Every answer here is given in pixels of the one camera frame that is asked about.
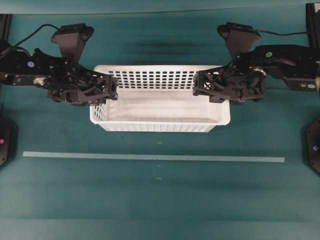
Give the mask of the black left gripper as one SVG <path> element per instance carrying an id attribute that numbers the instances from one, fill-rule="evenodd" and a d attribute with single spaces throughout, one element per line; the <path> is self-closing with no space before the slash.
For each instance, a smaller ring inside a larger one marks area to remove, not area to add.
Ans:
<path id="1" fill-rule="evenodd" d="M 54 102 L 99 105 L 118 99 L 118 80 L 113 75 L 86 69 L 66 57 L 47 55 L 38 48 L 33 55 L 40 57 L 49 71 L 49 75 L 36 76 L 33 85 L 47 90 L 48 98 Z"/>

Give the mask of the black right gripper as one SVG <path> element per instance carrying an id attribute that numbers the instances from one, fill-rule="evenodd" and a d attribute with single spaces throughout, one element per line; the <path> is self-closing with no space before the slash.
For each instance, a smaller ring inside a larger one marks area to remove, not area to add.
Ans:
<path id="1" fill-rule="evenodd" d="M 260 101 L 266 95 L 267 74 L 251 66 L 253 55 L 253 50 L 240 53 L 225 66 L 196 71 L 192 94 L 209 96 L 210 103 L 228 100 L 230 104 L 240 105 L 245 101 Z"/>

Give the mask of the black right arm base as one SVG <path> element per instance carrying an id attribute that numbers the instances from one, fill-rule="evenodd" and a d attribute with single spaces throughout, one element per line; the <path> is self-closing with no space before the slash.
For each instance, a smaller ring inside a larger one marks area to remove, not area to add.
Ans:
<path id="1" fill-rule="evenodd" d="M 304 161 L 310 170 L 320 176 L 320 116 L 308 123 L 303 130 Z"/>

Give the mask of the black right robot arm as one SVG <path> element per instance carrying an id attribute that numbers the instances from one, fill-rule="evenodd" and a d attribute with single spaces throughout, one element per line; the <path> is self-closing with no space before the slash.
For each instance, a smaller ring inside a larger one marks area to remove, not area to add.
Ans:
<path id="1" fill-rule="evenodd" d="M 227 65 L 197 71 L 194 96 L 208 96 L 211 103 L 258 102 L 266 95 L 266 79 L 282 80 L 289 90 L 320 90 L 320 51 L 301 45 L 260 45 L 238 53 Z"/>

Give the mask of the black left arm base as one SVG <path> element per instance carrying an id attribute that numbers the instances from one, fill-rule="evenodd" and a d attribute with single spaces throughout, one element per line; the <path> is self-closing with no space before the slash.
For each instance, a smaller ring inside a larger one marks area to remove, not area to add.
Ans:
<path id="1" fill-rule="evenodd" d="M 3 169 L 17 154 L 18 126 L 6 115 L 0 116 L 0 168 Z"/>

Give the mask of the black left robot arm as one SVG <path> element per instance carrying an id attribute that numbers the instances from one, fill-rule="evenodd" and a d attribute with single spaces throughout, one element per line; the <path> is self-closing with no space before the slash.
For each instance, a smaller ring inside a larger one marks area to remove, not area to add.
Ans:
<path id="1" fill-rule="evenodd" d="M 84 68 L 78 63 L 85 44 L 58 44 L 63 56 L 54 57 L 36 48 L 33 54 L 18 48 L 0 60 L 0 83 L 7 86 L 34 86 L 47 90 L 55 102 L 74 106 L 104 104 L 118 99 L 118 80 L 109 74 Z"/>

